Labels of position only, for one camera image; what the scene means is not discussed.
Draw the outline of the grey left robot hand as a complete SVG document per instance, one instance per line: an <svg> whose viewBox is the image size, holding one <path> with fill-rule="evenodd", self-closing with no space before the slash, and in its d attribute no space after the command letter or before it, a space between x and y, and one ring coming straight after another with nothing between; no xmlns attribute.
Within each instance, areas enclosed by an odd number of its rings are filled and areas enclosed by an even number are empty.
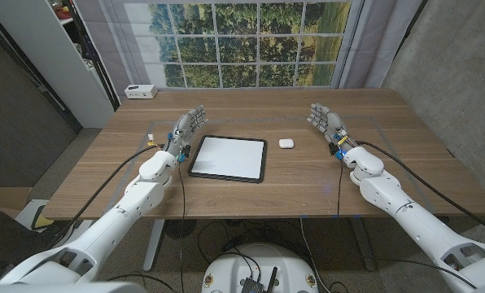
<svg viewBox="0 0 485 293"><path fill-rule="evenodd" d="M203 105L199 105L181 116L168 134L168 143L164 150L175 155L180 162L187 158L190 154L192 137L208 122L205 116L206 110Z"/></svg>

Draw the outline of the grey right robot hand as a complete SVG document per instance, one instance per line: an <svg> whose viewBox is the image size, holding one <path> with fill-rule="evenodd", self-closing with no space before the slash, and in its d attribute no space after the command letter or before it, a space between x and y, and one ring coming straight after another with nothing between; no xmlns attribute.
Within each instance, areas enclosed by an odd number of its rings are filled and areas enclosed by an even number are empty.
<svg viewBox="0 0 485 293"><path fill-rule="evenodd" d="M330 154L342 160L348 151L357 147L355 140L347 131L340 116L320 103L311 105L311 114L307 121L323 133L329 143Z"/></svg>

